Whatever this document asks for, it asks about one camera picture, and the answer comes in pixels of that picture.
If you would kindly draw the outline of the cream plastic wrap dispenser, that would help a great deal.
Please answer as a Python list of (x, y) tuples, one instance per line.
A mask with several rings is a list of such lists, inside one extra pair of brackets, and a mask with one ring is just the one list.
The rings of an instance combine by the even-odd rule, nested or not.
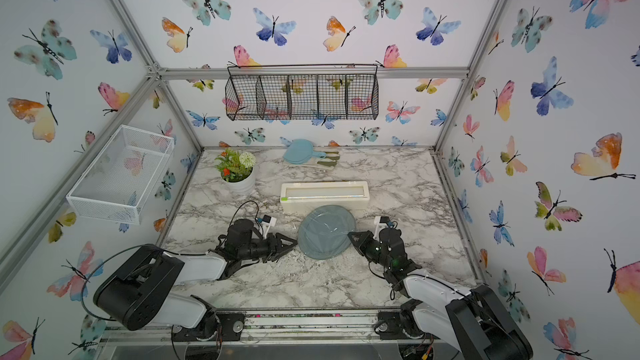
[(370, 198), (365, 181), (284, 183), (281, 186), (280, 204), (285, 213), (309, 213), (328, 205), (364, 210)]

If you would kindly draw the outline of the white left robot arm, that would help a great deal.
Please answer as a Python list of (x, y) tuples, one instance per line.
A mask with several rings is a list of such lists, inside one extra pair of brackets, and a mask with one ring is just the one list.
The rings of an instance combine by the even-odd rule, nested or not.
[(272, 224), (270, 217), (235, 220), (206, 253), (140, 245), (98, 287), (93, 303), (129, 331), (167, 325), (180, 342), (237, 340), (243, 330), (242, 316), (222, 316), (206, 300), (176, 294), (173, 288), (187, 282), (226, 280), (243, 268), (280, 260), (298, 242), (270, 232)]

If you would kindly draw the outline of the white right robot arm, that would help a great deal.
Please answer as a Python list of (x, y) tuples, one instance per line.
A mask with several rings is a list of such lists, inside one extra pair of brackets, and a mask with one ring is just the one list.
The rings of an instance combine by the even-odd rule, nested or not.
[(489, 286), (460, 288), (431, 275), (409, 258), (398, 228), (350, 232), (348, 237), (369, 263), (383, 267), (390, 298), (401, 294), (408, 299), (399, 316), (407, 335), (439, 338), (465, 359), (533, 358), (531, 344)]

